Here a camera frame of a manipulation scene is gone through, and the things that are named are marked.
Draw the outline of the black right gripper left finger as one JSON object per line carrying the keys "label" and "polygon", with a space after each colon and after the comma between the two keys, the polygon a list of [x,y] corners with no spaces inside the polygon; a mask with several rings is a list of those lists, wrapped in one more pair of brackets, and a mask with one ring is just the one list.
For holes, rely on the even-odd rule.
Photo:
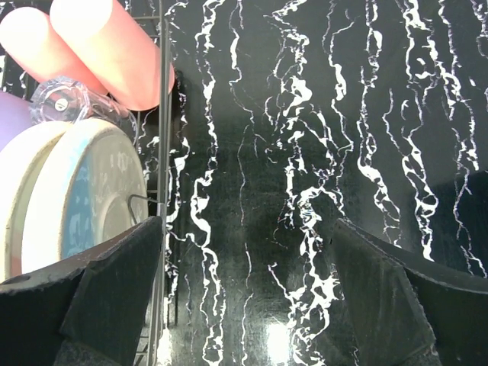
{"label": "black right gripper left finger", "polygon": [[1,284],[3,365],[131,365],[152,293],[162,221]]}

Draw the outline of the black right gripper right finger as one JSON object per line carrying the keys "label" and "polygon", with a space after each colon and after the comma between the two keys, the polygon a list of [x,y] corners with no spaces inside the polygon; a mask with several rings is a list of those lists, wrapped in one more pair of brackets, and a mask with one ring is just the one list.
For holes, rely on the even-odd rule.
{"label": "black right gripper right finger", "polygon": [[337,220],[332,253],[362,365],[485,365],[487,280]]}

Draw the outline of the cream and blue plate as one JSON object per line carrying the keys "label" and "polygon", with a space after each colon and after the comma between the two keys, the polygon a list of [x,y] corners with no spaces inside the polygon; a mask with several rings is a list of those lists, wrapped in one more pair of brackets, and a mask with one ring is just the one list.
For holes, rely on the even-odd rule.
{"label": "cream and blue plate", "polygon": [[48,155],[24,221],[21,267],[28,273],[114,238],[148,217],[139,156],[114,124],[69,126]]}

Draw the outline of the cream and pink plate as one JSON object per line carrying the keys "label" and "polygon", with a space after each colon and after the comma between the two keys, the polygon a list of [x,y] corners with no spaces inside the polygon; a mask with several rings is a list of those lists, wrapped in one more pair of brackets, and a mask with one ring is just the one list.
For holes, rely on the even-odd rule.
{"label": "cream and pink plate", "polygon": [[51,121],[34,125],[1,151],[1,280],[21,274],[27,207],[47,157],[72,125]]}

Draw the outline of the lilac plastic cup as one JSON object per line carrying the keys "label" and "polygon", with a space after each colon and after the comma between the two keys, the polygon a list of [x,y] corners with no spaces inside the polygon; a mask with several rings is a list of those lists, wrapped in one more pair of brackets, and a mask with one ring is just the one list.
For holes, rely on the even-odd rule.
{"label": "lilac plastic cup", "polygon": [[0,95],[0,150],[19,133],[31,127],[29,101],[1,91]]}

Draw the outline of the clear glass cup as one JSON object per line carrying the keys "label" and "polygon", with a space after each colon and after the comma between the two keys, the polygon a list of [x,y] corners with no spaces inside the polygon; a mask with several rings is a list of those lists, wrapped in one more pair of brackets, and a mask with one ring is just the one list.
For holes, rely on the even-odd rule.
{"label": "clear glass cup", "polygon": [[133,143],[139,136],[137,120],[129,109],[66,76],[40,83],[31,97],[29,110],[34,124],[47,121],[74,124],[96,117],[119,127]]}

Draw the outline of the pink plastic cup right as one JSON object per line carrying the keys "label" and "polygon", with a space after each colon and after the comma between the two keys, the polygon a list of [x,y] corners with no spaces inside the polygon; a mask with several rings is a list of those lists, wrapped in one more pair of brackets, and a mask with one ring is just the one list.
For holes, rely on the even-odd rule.
{"label": "pink plastic cup right", "polygon": [[54,1],[50,20],[118,103],[133,111],[159,105],[162,52],[118,1]]}

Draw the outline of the pink plastic cup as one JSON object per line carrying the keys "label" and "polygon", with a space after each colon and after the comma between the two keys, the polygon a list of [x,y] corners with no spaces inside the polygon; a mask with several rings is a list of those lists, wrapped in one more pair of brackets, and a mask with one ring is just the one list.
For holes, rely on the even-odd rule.
{"label": "pink plastic cup", "polygon": [[50,23],[50,17],[32,7],[16,8],[1,21],[1,45],[27,74],[38,82],[67,76],[92,91],[107,89],[69,48]]}
{"label": "pink plastic cup", "polygon": [[133,111],[159,105],[162,52],[118,1],[54,1],[50,20],[118,103]]}

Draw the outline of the pink plastic cup left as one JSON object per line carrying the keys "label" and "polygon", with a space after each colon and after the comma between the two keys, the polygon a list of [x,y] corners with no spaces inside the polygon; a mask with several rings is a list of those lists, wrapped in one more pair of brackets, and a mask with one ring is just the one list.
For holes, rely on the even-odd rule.
{"label": "pink plastic cup left", "polygon": [[16,8],[1,21],[1,45],[27,74],[38,82],[67,76],[92,91],[107,89],[69,48],[50,23],[50,17],[32,7]]}

